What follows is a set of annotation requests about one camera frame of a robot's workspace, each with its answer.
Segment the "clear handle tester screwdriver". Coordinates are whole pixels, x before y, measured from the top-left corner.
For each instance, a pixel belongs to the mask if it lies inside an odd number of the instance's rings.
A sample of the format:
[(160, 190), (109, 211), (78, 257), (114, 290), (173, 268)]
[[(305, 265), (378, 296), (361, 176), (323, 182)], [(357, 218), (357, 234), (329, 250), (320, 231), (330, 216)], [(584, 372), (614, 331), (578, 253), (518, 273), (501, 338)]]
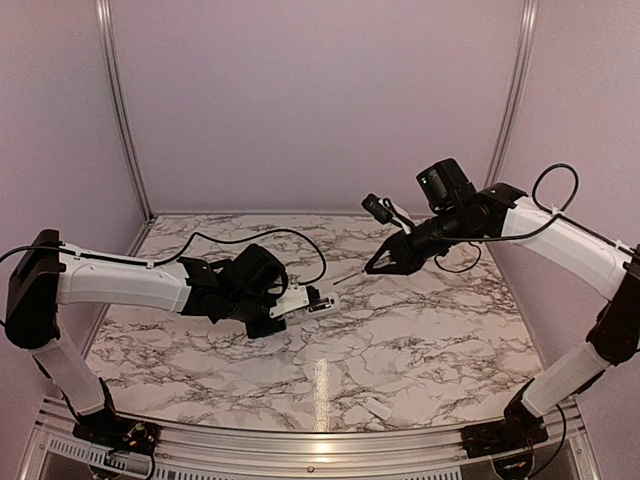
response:
[(336, 285), (340, 285), (340, 284), (342, 284), (342, 283), (344, 283), (344, 282), (346, 282), (346, 281), (348, 281), (348, 280), (351, 280), (351, 279), (353, 279), (353, 278), (355, 278), (355, 277), (358, 277), (358, 276), (360, 276), (360, 275), (362, 275), (362, 274), (364, 274), (364, 273), (366, 273), (364, 270), (356, 271), (356, 272), (354, 272), (354, 273), (351, 273), (351, 274), (349, 274), (349, 275), (345, 276), (344, 278), (341, 278), (341, 279), (339, 279), (339, 280), (334, 281), (334, 282), (332, 283), (332, 285), (334, 285), (334, 286), (336, 286)]

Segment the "white battery cover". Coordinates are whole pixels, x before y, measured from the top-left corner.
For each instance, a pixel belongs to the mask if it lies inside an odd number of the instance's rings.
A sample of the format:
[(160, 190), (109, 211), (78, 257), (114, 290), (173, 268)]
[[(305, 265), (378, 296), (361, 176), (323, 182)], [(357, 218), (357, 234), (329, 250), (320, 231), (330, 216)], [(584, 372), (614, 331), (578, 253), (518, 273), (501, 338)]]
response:
[(367, 398), (362, 406), (371, 414), (383, 420), (389, 419), (392, 415), (392, 409), (375, 398)]

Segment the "white remote control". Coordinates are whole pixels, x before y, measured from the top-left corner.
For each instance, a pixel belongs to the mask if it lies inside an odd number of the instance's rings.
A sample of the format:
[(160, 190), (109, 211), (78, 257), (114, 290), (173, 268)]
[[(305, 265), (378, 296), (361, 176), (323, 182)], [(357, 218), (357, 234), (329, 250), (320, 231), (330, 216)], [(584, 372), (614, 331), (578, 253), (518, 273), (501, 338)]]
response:
[(315, 301), (312, 305), (306, 306), (294, 312), (293, 319), (299, 322), (323, 318), (334, 315), (341, 309), (339, 296), (335, 292), (329, 292)]

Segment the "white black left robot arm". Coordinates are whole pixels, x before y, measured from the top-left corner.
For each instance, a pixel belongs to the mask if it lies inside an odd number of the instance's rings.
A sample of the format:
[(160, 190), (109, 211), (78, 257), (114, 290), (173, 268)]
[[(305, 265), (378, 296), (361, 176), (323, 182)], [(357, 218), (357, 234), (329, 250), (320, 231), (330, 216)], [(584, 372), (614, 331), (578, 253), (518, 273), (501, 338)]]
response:
[(57, 323), (61, 305), (97, 303), (153, 308), (212, 323), (235, 320), (258, 339), (286, 329), (290, 320), (339, 309), (335, 293), (297, 282), (272, 253), (248, 245), (237, 257), (208, 262), (176, 257), (153, 261), (82, 249), (43, 230), (12, 251), (21, 260), (9, 278), (4, 331), (27, 350), (66, 396), (71, 411), (106, 445), (125, 438), (106, 385), (87, 366)]

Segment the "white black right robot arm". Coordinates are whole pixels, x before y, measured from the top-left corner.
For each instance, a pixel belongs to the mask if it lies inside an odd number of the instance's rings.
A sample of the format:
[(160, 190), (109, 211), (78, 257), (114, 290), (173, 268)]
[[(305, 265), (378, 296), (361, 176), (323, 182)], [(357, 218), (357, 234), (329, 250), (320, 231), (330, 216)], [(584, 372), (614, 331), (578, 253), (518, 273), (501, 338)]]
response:
[(563, 208), (505, 183), (475, 188), (457, 161), (445, 159), (416, 177), (432, 212), (421, 223), (390, 199), (369, 194), (363, 208), (398, 232), (364, 270), (369, 275), (418, 272), (461, 243), (510, 243), (532, 251), (591, 286), (606, 304), (586, 340), (531, 380), (504, 410), (495, 438), (515, 448), (567, 397), (589, 388), (608, 368), (639, 351), (639, 251), (580, 225)]

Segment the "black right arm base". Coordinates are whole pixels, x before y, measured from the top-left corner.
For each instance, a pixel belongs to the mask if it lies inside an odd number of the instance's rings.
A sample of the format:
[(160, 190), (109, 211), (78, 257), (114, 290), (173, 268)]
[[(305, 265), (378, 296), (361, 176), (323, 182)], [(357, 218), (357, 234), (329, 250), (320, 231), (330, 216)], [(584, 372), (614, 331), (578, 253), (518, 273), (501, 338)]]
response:
[(464, 427), (461, 438), (467, 456), (478, 458), (533, 447), (546, 442), (549, 434), (543, 419), (514, 399), (504, 409), (501, 420)]

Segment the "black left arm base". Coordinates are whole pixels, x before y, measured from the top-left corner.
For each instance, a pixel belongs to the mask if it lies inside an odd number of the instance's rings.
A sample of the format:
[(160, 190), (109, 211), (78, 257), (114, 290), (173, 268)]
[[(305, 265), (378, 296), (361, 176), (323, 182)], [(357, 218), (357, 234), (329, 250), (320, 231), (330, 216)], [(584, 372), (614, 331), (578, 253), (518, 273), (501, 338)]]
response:
[(73, 435), (81, 440), (108, 447), (111, 452), (155, 453), (159, 425), (120, 415), (109, 399), (102, 409), (87, 415), (75, 414)]

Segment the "aluminium front frame rail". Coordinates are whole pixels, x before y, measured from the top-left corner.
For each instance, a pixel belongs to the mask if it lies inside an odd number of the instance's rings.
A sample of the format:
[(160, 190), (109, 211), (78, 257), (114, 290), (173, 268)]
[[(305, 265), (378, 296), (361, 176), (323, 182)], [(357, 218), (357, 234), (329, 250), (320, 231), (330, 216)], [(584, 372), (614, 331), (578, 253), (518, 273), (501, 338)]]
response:
[(547, 415), (549, 438), (472, 458), (455, 426), (371, 433), (226, 429), (159, 421), (152, 457), (110, 452), (73, 436), (63, 401), (41, 404), (20, 479), (496, 479), (531, 469), (537, 479), (599, 479), (577, 406)]

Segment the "right aluminium frame post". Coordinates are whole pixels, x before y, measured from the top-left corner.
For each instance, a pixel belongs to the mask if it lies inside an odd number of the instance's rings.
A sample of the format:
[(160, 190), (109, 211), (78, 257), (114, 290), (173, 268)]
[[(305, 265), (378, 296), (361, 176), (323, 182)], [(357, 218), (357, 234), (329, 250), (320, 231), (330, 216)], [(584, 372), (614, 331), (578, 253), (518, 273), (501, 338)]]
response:
[(499, 180), (506, 163), (510, 139), (524, 96), (531, 64), (539, 5), (540, 2), (538, 0), (525, 0), (522, 2), (513, 69), (508, 84), (502, 119), (484, 180), (485, 186), (490, 186)]

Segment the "aluminium frame post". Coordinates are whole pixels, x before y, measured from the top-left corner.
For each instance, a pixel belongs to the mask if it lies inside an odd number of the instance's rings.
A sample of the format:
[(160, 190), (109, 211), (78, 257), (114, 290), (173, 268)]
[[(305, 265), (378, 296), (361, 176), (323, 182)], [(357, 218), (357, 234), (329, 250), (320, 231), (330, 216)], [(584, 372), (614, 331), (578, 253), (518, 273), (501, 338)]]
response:
[(538, 0), (525, 0), (522, 2), (513, 69), (508, 84), (502, 119), (484, 180), (485, 186), (490, 186), (499, 180), (506, 163), (510, 139), (524, 96), (531, 64), (539, 5), (540, 2)]
[(108, 0), (97, 0), (95, 5), (100, 31), (100, 41), (106, 67), (107, 82), (126, 167), (141, 215), (146, 223), (152, 223), (155, 219), (155, 215), (143, 179), (142, 168), (138, 159), (131, 122), (127, 112), (124, 88), (118, 62), (111, 2)]

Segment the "left aluminium frame post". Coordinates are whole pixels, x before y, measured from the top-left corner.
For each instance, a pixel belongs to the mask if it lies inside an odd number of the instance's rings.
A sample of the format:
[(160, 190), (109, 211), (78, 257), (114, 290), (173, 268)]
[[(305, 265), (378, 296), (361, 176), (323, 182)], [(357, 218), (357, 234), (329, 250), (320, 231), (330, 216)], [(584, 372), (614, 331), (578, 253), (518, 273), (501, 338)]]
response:
[(124, 88), (118, 62), (111, 2), (108, 0), (97, 0), (95, 5), (100, 31), (100, 41), (106, 67), (107, 82), (126, 167), (141, 215), (146, 223), (152, 223), (155, 219), (155, 215), (143, 179), (142, 168), (138, 159), (131, 122), (127, 112)]

